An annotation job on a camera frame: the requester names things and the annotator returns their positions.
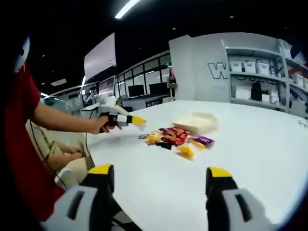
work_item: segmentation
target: shelf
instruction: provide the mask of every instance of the shelf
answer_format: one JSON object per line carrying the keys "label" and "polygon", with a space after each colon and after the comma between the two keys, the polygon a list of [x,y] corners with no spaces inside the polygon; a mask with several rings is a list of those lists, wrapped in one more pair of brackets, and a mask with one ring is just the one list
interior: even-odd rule
{"label": "shelf", "polygon": [[230,71],[230,75],[231,76],[246,76],[246,77],[252,76],[252,77],[257,77],[257,78],[267,78],[267,79],[271,79],[271,80],[285,82],[285,80],[283,78],[279,78],[279,77],[276,77],[276,76],[262,75],[262,74],[258,74],[258,73]]}
{"label": "shelf", "polygon": [[256,56],[269,59],[281,58],[280,53],[249,47],[226,47],[227,54],[239,56]]}
{"label": "shelf", "polygon": [[305,88],[303,88],[303,87],[300,87],[300,86],[297,85],[296,83],[291,82],[290,85],[293,86],[293,87],[299,88],[299,89],[301,89],[304,93],[308,94],[308,90],[307,90],[307,89],[305,89]]}
{"label": "shelf", "polygon": [[238,103],[238,104],[254,104],[254,105],[260,105],[264,107],[279,108],[279,109],[285,110],[285,106],[262,102],[262,101],[256,101],[256,100],[237,99],[233,97],[231,98],[231,102]]}
{"label": "shelf", "polygon": [[291,59],[291,58],[285,58],[287,61],[287,64],[292,66],[292,67],[297,67],[299,68],[301,71],[304,71],[305,73],[308,73],[308,67],[306,67],[305,65],[299,63],[298,61]]}

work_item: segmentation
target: red candy wrapper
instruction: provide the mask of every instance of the red candy wrapper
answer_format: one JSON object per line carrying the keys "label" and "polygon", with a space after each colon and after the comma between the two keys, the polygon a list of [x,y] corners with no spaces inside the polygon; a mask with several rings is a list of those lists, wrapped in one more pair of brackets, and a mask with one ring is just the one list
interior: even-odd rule
{"label": "red candy wrapper", "polygon": [[159,130],[164,132],[161,140],[175,146],[184,144],[188,136],[188,133],[180,128],[160,128]]}

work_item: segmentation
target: ceiling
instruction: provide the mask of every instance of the ceiling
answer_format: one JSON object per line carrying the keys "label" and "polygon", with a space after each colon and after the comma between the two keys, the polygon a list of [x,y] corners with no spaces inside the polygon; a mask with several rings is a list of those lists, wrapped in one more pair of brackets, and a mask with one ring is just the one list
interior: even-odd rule
{"label": "ceiling", "polygon": [[[249,4],[241,0],[141,0],[122,19],[115,19],[127,2],[53,0],[37,6],[27,62],[41,92],[51,94],[80,85],[84,56],[113,32],[117,62],[111,71],[114,74],[168,50],[169,40],[186,34],[242,31],[289,42],[297,34],[290,13],[282,4],[271,7],[272,1],[264,6],[254,0]],[[96,80],[110,74],[102,73]],[[51,85],[63,78],[67,83]]]}

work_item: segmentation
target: white wall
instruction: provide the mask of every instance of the white wall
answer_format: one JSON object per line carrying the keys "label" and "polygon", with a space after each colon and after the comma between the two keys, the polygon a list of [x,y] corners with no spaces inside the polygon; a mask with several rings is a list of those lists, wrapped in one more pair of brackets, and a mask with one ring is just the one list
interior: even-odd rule
{"label": "white wall", "polygon": [[[169,42],[172,69],[178,84],[178,100],[229,101],[229,68],[226,46],[247,46],[278,51],[277,39],[250,33],[221,33],[191,38],[185,35]],[[213,73],[209,65],[225,70]]]}

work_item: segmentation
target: white table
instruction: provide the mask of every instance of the white table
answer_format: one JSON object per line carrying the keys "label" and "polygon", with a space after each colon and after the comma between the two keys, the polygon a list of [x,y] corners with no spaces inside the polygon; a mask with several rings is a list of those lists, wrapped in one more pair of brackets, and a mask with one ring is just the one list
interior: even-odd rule
{"label": "white table", "polygon": [[213,113],[219,131],[211,150],[188,161],[147,146],[134,126],[110,134],[88,135],[95,165],[115,166],[114,198],[144,231],[206,231],[205,172],[228,170],[239,188],[264,205],[272,223],[291,215],[308,177],[308,129],[304,119],[283,112],[230,103],[174,101],[135,111],[147,119],[147,131],[172,126],[178,116]]}

